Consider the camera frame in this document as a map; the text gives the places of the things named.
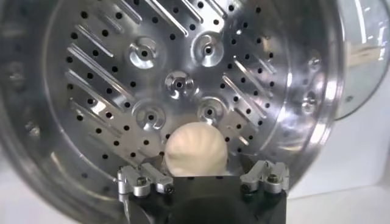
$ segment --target hole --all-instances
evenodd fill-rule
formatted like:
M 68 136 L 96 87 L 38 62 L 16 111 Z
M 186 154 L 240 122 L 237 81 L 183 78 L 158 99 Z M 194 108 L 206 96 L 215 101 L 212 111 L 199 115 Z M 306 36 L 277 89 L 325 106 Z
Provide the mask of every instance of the hole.
M 103 31 L 102 31 L 102 35 L 103 35 L 104 37 L 108 37 L 108 30 L 103 30 Z
M 79 36 L 77 35 L 77 33 L 71 33 L 71 38 L 76 40 Z
M 122 13 L 117 12 L 117 13 L 115 14 L 115 17 L 116 17 L 117 19 L 121 19 L 121 18 L 123 17 L 123 15 L 122 15 Z
M 67 57 L 67 58 L 66 58 L 66 62 L 72 63 L 72 62 L 73 62 L 73 58 L 72 58 L 72 57 Z
M 153 17 L 153 18 L 152 18 L 152 22 L 153 22 L 153 23 L 158 23 L 158 18 L 157 18 L 157 17 Z
M 85 11 L 82 11 L 82 12 L 80 13 L 80 15 L 81 15 L 81 18 L 83 18 L 83 19 L 87 19 L 87 18 L 88 18 L 88 13 L 85 12 Z

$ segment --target steamed bun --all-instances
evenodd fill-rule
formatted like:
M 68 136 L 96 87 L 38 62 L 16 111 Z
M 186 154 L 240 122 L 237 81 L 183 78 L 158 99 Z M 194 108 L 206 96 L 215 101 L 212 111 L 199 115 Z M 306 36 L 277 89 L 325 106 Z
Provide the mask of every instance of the steamed bun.
M 177 177 L 222 175 L 227 163 L 225 139 L 206 123 L 183 125 L 166 143 L 165 163 Z

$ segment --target perforated metal plate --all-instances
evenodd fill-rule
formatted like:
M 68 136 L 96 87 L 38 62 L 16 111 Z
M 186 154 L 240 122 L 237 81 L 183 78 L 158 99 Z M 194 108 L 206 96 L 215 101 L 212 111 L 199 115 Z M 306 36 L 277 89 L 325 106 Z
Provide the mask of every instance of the perforated metal plate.
M 232 174 L 245 154 L 287 163 L 292 185 L 327 138 L 344 58 L 332 1 L 41 0 L 2 11 L 3 144 L 75 219 L 121 219 L 118 167 L 159 158 L 188 122 L 221 131 Z

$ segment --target stainless steel pot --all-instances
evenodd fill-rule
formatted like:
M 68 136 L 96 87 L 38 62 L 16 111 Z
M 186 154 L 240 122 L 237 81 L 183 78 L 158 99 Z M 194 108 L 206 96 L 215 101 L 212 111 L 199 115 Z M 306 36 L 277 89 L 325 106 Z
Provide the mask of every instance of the stainless steel pot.
M 162 155 L 177 127 L 219 128 L 295 185 L 341 97 L 329 0 L 1 2 L 1 144 L 24 179 L 83 223 L 120 223 L 120 166 Z

